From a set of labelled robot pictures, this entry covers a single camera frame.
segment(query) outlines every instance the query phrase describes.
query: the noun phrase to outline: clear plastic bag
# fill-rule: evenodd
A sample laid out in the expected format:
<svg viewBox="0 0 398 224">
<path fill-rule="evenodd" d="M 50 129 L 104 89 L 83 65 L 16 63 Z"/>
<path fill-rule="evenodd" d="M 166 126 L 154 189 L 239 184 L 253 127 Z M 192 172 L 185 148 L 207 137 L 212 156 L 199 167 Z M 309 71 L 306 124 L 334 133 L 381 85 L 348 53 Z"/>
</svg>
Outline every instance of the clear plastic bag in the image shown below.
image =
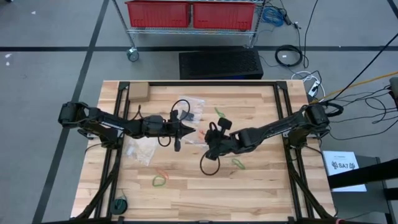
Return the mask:
<svg viewBox="0 0 398 224">
<path fill-rule="evenodd" d="M 205 107 L 205 100 L 189 96 L 180 96 L 179 100 L 187 100 L 190 104 L 190 111 L 187 116 L 187 102 L 179 102 L 175 106 L 175 109 L 178 110 L 178 118 L 182 119 L 183 124 L 196 129 L 194 133 L 190 133 L 184 136 L 182 139 L 192 144 L 206 144 L 205 133 L 202 129 L 200 129 L 200 120 L 203 114 L 203 108 Z"/>
<path fill-rule="evenodd" d="M 157 138 L 129 138 L 124 147 L 128 157 L 133 157 L 141 164 L 148 166 L 158 145 Z"/>
</svg>

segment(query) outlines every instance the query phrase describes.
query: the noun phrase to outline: red crate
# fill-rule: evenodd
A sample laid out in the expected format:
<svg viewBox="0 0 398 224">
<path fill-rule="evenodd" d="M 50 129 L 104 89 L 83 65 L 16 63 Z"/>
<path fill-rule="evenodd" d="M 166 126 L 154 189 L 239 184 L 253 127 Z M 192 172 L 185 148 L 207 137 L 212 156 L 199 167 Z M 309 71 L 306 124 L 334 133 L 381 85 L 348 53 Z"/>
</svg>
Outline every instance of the red crate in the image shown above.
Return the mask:
<svg viewBox="0 0 398 224">
<path fill-rule="evenodd" d="M 255 4 L 198 2 L 193 4 L 194 28 L 251 29 Z"/>
<path fill-rule="evenodd" d="M 188 27 L 187 2 L 126 2 L 132 27 Z"/>
</svg>

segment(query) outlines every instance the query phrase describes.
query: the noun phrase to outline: small cardboard box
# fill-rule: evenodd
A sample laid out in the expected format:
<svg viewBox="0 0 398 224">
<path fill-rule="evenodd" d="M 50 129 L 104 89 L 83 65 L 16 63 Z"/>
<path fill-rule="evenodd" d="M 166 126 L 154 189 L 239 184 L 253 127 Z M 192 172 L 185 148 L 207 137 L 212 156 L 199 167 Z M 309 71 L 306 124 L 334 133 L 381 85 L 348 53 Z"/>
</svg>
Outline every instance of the small cardboard box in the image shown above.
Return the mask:
<svg viewBox="0 0 398 224">
<path fill-rule="evenodd" d="M 133 103 L 149 101 L 149 83 L 130 83 L 129 100 Z"/>
</svg>

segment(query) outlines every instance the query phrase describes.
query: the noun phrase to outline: butcher block tabletop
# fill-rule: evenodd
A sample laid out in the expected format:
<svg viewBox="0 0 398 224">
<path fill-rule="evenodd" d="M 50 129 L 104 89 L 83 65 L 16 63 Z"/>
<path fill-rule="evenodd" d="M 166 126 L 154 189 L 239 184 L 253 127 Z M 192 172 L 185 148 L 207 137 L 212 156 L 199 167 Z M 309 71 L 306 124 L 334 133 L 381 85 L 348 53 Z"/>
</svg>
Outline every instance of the butcher block tabletop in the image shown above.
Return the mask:
<svg viewBox="0 0 398 224">
<path fill-rule="evenodd" d="M 303 82 L 300 80 L 286 82 L 293 112 L 308 104 Z M 118 81 L 104 81 L 98 108 L 113 113 L 118 85 Z M 122 97 L 120 117 L 123 115 L 125 96 L 126 93 Z M 150 86 L 150 101 L 131 103 L 128 118 L 133 118 L 138 105 L 141 104 L 143 116 L 160 114 L 169 119 L 170 109 L 180 96 L 205 100 L 198 125 L 199 129 L 203 130 L 208 129 L 209 122 L 217 123 L 219 115 L 215 108 L 233 122 L 230 131 L 260 127 L 278 120 L 272 86 L 239 86 L 239 84 Z M 287 116 L 282 91 L 280 97 L 284 116 Z M 126 145 L 129 137 L 125 137 L 124 141 Z M 100 140 L 89 141 L 88 146 L 99 142 Z M 266 139 L 253 152 L 220 157 L 220 171 L 213 176 L 202 174 L 199 168 L 200 158 L 207 150 L 205 147 L 183 140 L 180 152 L 175 152 L 173 142 L 174 140 L 168 147 L 157 146 L 148 166 L 127 156 L 127 149 L 123 149 L 116 198 L 123 195 L 127 198 L 128 208 L 122 214 L 125 220 L 248 222 L 286 221 L 287 217 L 295 216 L 281 135 Z M 319 149 L 317 140 L 308 139 L 308 145 Z M 71 217 L 81 213 L 97 192 L 105 153 L 106 149 L 95 146 L 85 154 Z M 327 212 L 334 215 L 335 208 L 321 155 L 303 148 L 302 157 L 308 188 Z M 233 159 L 238 159 L 245 169 L 234 164 Z M 217 162 L 208 159 L 203 161 L 205 171 L 211 172 L 216 166 Z M 159 170 L 167 173 L 169 178 L 164 185 L 154 187 L 152 180 L 159 174 Z M 297 188 L 302 213 L 306 217 L 303 194 L 299 187 Z M 105 193 L 102 217 L 106 214 L 109 189 Z"/>
</svg>

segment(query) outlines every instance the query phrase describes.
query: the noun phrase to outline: gray floor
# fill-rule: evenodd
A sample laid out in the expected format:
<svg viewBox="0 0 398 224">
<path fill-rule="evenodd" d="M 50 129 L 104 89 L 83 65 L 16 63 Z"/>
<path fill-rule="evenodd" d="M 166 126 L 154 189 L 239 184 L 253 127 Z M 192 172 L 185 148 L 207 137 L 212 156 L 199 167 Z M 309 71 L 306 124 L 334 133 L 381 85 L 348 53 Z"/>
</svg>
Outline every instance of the gray floor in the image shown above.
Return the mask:
<svg viewBox="0 0 398 224">
<path fill-rule="evenodd" d="M 126 14 L 123 2 L 118 2 Z M 314 2 L 315 0 L 284 0 L 290 18 L 302 27 L 302 43 Z M 0 52 L 0 116 L 3 118 L 0 126 L 0 223 L 32 222 L 61 132 L 57 123 L 59 109 L 62 103 L 72 98 L 86 57 L 84 50 L 26 52 L 24 47 L 89 46 L 102 3 L 95 0 L 16 0 L 12 4 L 0 2 L 0 49 L 21 47 L 20 52 Z M 366 51 L 366 47 L 384 45 L 396 33 L 397 27 L 398 19 L 387 0 L 320 0 L 308 32 L 307 45 L 358 46 L 361 51 L 309 51 L 307 56 L 310 66 L 307 70 L 319 70 L 322 73 L 327 93 L 342 88 L 377 54 Z M 261 24 L 259 28 L 267 29 L 272 27 Z M 262 32 L 257 45 L 297 45 L 297 41 L 296 31 L 292 27 L 283 26 L 273 32 Z M 244 45 L 247 42 L 247 37 L 228 36 L 136 37 L 138 47 Z M 111 2 L 95 44 L 98 47 L 129 45 Z M 176 80 L 178 53 L 141 52 L 139 61 L 131 63 L 123 51 L 94 51 L 80 100 L 95 105 L 103 80 Z M 269 65 L 276 65 L 273 51 L 262 51 L 260 54 Z M 397 58 L 398 52 L 384 52 L 360 80 L 396 71 Z M 292 74 L 285 68 L 269 67 L 266 64 L 263 64 L 263 69 L 263 79 L 289 79 Z M 303 70 L 301 66 L 294 69 L 295 72 L 300 70 Z M 375 91 L 387 84 L 387 80 L 380 80 L 348 90 L 347 94 Z M 388 98 L 383 98 L 383 101 L 387 107 L 393 106 Z M 355 103 L 334 120 L 377 113 L 363 102 Z M 371 124 L 371 121 L 364 119 L 332 124 L 332 133 L 336 138 L 348 138 L 376 133 L 392 124 L 391 121 Z M 397 131 L 398 126 L 394 126 L 378 136 L 348 141 L 337 141 L 327 136 L 322 149 L 354 151 L 359 155 L 378 156 L 381 161 L 387 161 L 398 157 L 395 150 Z M 75 130 L 71 131 L 43 221 L 66 220 L 69 217 L 85 146 L 86 140 Z M 398 183 L 392 181 L 388 184 L 397 186 Z M 398 213 L 398 204 L 393 206 Z M 367 211 L 340 210 L 339 217 L 348 218 L 361 212 Z M 358 220 L 383 223 L 384 217 L 372 213 Z"/>
</svg>

